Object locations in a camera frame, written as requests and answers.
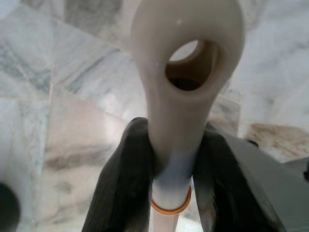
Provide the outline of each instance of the white plastic handle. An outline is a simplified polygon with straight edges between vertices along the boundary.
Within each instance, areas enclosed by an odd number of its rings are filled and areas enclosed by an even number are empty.
[[[144,87],[149,138],[157,155],[153,200],[172,210],[186,199],[195,154],[212,103],[237,66],[244,46],[237,0],[143,0],[131,28],[132,55]],[[170,62],[182,45],[198,40],[194,54]],[[175,87],[177,78],[200,85]]]

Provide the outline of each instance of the white pipe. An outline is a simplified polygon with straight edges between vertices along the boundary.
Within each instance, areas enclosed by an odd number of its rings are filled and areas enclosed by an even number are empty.
[[[178,48],[194,40],[198,46],[191,58],[168,64]],[[186,199],[209,111],[243,45],[244,23],[236,0],[143,0],[136,11],[132,54],[146,95],[159,171],[152,198],[164,209],[178,208]],[[181,90],[168,80],[178,77],[201,86]]]

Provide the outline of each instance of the round opening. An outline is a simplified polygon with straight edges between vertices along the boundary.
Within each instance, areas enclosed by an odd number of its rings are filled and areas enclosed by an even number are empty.
[[[0,183],[0,231],[15,231],[20,219],[20,207],[15,194]]]
[[[179,48],[166,65],[167,79],[178,89],[192,91],[209,78],[218,60],[219,49],[209,41],[192,41]]]

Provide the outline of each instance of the orange ring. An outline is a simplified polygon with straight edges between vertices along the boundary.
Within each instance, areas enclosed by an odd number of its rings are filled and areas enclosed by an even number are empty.
[[[188,204],[190,203],[191,200],[191,186],[189,187],[188,190],[188,194],[187,197],[185,199],[185,202],[178,207],[177,209],[163,209],[161,208],[159,205],[157,205],[153,200],[151,200],[151,206],[159,213],[163,214],[163,215],[167,215],[167,216],[172,216],[172,215],[177,215],[179,213],[181,213],[183,210],[186,209],[186,207],[188,206]]]

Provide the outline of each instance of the marble floor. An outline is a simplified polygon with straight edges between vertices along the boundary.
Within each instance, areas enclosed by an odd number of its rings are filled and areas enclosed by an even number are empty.
[[[278,162],[309,157],[309,4],[242,5],[248,42],[210,121]],[[120,0],[22,0],[0,12],[0,181],[20,199],[18,231],[80,231],[124,127],[146,116],[122,10]],[[202,231],[194,197],[177,231]]]

